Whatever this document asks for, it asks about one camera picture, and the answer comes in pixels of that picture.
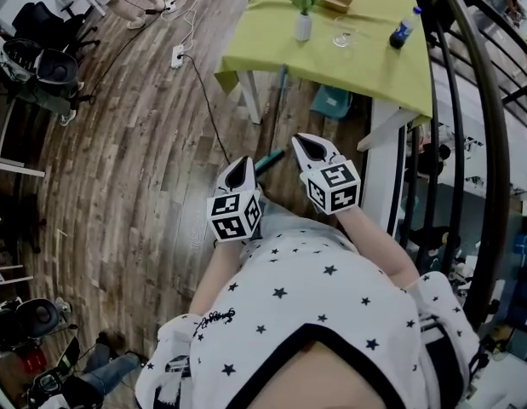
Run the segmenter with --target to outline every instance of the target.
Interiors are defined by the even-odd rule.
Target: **white star-print shirt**
[[[387,407],[427,408],[421,328],[430,321],[447,330],[469,377],[478,337],[441,273],[401,290],[344,238],[310,230],[252,241],[241,260],[204,317],[182,315],[159,330],[136,384],[142,409],[247,407],[312,341],[349,363]]]

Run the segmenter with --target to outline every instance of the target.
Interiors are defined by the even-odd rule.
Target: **wooden floor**
[[[221,138],[231,159],[258,159],[270,147],[286,149],[266,173],[266,195],[295,213],[314,216],[292,157],[296,132],[323,135],[354,160],[364,136],[370,99],[356,96],[347,120],[309,112],[317,85],[288,79],[276,131],[271,133],[276,74],[256,74],[263,125],[254,125],[239,90],[226,97],[213,72],[248,0],[200,0],[194,58],[209,93]],[[109,14],[93,35],[102,44],[81,67],[90,92],[112,59],[136,32]],[[49,121],[39,168],[44,179],[25,179],[37,193],[42,253],[23,253],[34,297],[61,296],[73,306],[83,348],[101,329],[124,332],[131,349],[150,354],[158,327],[186,311],[213,250],[206,198],[225,160],[215,138],[191,63],[170,68],[172,48],[186,35],[180,20],[155,20],[117,58],[93,105],[83,103],[66,128]],[[54,362],[72,335],[46,343]],[[109,407],[134,407],[121,386]]]

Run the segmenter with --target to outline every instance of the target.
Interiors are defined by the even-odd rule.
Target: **black star pattern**
[[[230,364],[230,365],[223,364],[223,370],[221,370],[221,372],[224,372],[229,377],[234,372],[237,372],[237,371],[233,368],[233,364]]]
[[[274,289],[274,294],[272,294],[273,297],[282,298],[283,296],[287,295],[288,293],[284,290],[284,288]]]
[[[375,349],[379,346],[380,344],[376,341],[376,339],[368,339],[367,340],[367,347],[365,347],[366,349],[371,349],[373,351],[375,351]]]
[[[334,271],[337,271],[337,268],[335,268],[335,265],[331,265],[331,267],[325,267],[324,274],[332,276]]]

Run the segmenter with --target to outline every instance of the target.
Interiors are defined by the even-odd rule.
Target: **glass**
[[[334,21],[333,44],[337,47],[347,47],[354,42],[356,30],[347,24],[346,17],[337,17]]]

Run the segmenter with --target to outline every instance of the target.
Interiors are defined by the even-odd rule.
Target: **water bottle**
[[[412,13],[401,20],[398,28],[390,35],[390,45],[395,49],[401,49],[409,35],[413,32],[416,25],[420,22],[422,9],[418,6],[413,8]]]

